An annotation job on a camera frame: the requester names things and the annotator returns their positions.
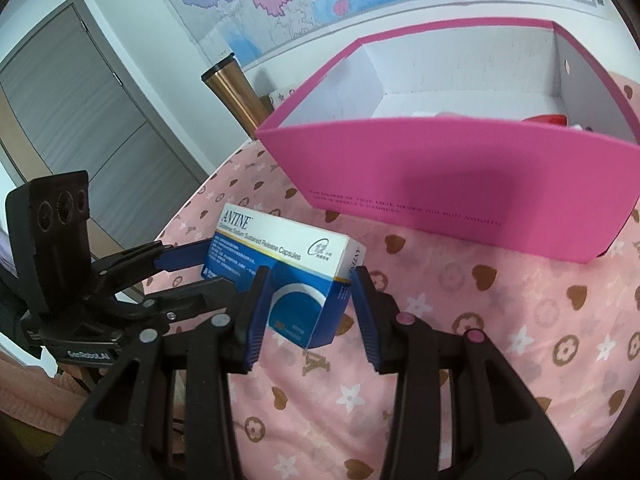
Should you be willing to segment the blue white medicine box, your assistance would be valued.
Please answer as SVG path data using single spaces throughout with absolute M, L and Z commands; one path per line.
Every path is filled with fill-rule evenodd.
M 349 236 L 238 205 L 221 211 L 201 276 L 240 292 L 271 270 L 268 325 L 303 349 L 330 344 L 350 297 L 350 274 L 367 248 Z

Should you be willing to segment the red spiral toy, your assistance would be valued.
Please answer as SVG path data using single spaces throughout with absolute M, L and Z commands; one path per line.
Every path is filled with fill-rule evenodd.
M 566 127 L 568 124 L 568 118 L 564 114 L 540 114 L 526 117 L 523 119 L 523 122 Z

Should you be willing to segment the pink sweater left sleeve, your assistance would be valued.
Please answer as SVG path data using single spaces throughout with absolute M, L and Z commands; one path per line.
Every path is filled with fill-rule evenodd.
M 53 378 L 1 353 L 1 411 L 28 426 L 62 436 L 88 398 L 72 375 Z

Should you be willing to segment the grey door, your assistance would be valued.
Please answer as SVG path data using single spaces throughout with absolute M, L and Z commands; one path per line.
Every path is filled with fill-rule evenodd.
M 84 0 L 61 3 L 2 61 L 1 147 L 16 184 L 87 171 L 96 257 L 152 240 L 206 177 Z

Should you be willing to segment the copper thermos bottle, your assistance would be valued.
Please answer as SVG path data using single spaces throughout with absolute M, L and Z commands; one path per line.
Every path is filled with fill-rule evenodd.
M 233 52 L 201 74 L 201 81 L 227 107 L 250 140 L 271 115 L 273 107 L 268 96 L 257 95 L 246 79 Z

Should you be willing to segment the pink cardboard box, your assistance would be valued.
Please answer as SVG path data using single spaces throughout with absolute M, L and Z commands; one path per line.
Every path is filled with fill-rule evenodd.
M 564 114 L 566 127 L 523 122 Z M 311 206 L 587 262 L 639 197 L 639 118 L 559 24 L 462 18 L 338 52 L 259 127 Z

